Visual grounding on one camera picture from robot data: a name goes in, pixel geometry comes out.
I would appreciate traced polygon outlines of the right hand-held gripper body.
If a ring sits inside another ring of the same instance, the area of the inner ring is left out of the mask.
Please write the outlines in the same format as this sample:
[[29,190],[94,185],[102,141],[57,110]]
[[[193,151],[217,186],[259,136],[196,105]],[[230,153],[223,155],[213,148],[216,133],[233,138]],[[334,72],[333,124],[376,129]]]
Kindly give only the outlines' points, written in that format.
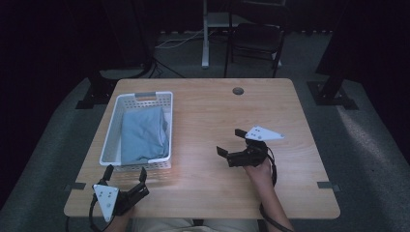
[[267,146],[268,140],[283,139],[284,135],[273,130],[268,130],[260,126],[253,126],[246,131],[246,149],[241,152],[228,153],[227,162],[230,167],[233,166],[257,166],[265,159],[271,164],[275,163],[272,150]]

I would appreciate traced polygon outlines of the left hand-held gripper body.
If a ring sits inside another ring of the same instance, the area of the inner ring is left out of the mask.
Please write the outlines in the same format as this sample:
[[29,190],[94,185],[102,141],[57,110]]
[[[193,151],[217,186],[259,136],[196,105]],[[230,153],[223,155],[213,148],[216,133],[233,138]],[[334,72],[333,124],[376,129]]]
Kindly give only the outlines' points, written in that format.
[[93,190],[106,222],[110,222],[115,216],[122,216],[149,194],[148,188],[143,183],[128,191],[120,191],[116,187],[104,185],[93,185]]

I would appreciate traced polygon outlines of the white perforated plastic basket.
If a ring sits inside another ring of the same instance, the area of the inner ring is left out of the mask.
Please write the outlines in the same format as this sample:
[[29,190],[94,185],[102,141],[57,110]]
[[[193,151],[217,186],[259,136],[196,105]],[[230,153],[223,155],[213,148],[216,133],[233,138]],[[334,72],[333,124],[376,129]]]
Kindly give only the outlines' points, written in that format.
[[[166,135],[169,139],[169,155],[163,159],[150,159],[148,162],[125,165],[121,162],[121,128],[123,116],[132,110],[142,110],[160,106],[167,122]],[[172,155],[172,121],[173,121],[173,93],[147,92],[119,95],[114,103],[107,133],[105,136],[100,165],[110,164],[116,171],[136,171],[142,167],[147,170],[168,169],[171,167]]]

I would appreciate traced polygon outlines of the light blue cloth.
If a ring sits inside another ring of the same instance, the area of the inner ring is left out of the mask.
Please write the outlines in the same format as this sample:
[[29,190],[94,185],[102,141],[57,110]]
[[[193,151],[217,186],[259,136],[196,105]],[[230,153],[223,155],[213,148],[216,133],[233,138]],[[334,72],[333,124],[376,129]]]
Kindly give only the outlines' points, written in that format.
[[166,129],[160,106],[126,112],[121,128],[121,162],[129,165],[166,158],[169,155]]

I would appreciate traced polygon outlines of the person's right hand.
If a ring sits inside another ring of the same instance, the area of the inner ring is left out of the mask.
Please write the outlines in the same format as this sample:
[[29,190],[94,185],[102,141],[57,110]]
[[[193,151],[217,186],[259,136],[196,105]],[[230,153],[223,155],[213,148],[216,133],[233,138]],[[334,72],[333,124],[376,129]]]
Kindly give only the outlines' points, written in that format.
[[271,176],[271,163],[268,159],[265,159],[257,166],[245,166],[244,169],[252,185],[258,192],[264,192],[274,188]]

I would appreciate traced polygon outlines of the person's left hand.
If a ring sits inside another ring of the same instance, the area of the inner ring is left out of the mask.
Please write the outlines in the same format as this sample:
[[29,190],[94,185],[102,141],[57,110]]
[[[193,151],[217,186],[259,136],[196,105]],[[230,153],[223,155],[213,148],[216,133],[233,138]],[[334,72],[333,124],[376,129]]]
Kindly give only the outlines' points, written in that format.
[[134,208],[130,208],[122,216],[115,217],[113,219],[113,221],[110,222],[109,225],[111,225],[111,224],[128,224],[129,219],[133,216],[133,211],[134,211]]

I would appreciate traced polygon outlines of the grey tape piece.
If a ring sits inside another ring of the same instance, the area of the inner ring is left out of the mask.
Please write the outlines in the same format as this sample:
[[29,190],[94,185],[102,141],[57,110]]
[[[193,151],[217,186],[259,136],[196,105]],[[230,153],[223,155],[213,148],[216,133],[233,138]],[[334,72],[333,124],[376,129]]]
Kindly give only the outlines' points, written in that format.
[[317,185],[320,189],[331,189],[333,192],[341,191],[341,187],[337,184],[333,184],[332,182],[318,182]]
[[66,184],[64,187],[64,191],[68,192],[73,189],[80,189],[83,190],[86,186],[86,183],[72,183],[72,184]]

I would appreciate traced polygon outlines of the black metal stand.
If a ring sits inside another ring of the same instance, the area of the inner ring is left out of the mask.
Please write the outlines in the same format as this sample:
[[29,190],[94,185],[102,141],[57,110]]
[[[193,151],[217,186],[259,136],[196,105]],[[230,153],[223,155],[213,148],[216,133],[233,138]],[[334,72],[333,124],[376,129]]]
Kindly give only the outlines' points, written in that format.
[[84,98],[77,102],[76,109],[91,109],[96,104],[108,104],[118,82],[117,79],[103,77],[99,72],[92,73],[88,80],[90,86]]
[[326,81],[309,81],[307,86],[317,105],[342,105],[347,110],[358,110],[342,88],[343,81],[353,68],[352,39],[348,35],[349,2],[345,0],[336,30],[316,69],[328,76]]

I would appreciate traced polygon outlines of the black folding chair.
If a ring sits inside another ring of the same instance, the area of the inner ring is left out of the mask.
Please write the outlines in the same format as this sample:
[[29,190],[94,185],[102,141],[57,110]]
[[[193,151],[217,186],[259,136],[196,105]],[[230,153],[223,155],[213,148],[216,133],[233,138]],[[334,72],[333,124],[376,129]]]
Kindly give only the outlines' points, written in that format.
[[228,62],[234,61],[234,50],[248,58],[251,52],[268,55],[272,77],[276,76],[291,17],[285,1],[230,0],[223,76],[227,76]]

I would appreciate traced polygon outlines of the white-legged desk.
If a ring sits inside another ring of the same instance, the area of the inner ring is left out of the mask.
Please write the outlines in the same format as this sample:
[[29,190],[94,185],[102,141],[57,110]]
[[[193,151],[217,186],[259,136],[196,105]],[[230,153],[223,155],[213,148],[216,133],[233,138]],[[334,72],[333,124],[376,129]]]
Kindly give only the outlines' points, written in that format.
[[226,28],[228,26],[228,13],[209,13],[208,0],[202,0],[202,24],[203,43],[201,67],[208,69],[210,67],[209,28]]

